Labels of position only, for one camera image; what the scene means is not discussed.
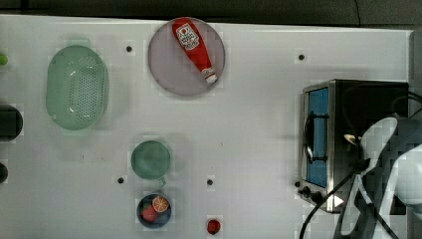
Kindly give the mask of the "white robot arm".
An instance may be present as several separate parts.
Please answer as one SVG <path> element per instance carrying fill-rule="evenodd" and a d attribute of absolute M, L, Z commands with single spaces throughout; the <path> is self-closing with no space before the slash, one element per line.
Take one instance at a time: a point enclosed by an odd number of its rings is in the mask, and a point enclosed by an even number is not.
<path fill-rule="evenodd" d="M 393 200 L 421 214 L 421 122 L 381 119 L 359 145 L 368 166 L 352 177 L 333 239 L 399 239 L 390 219 Z"/>

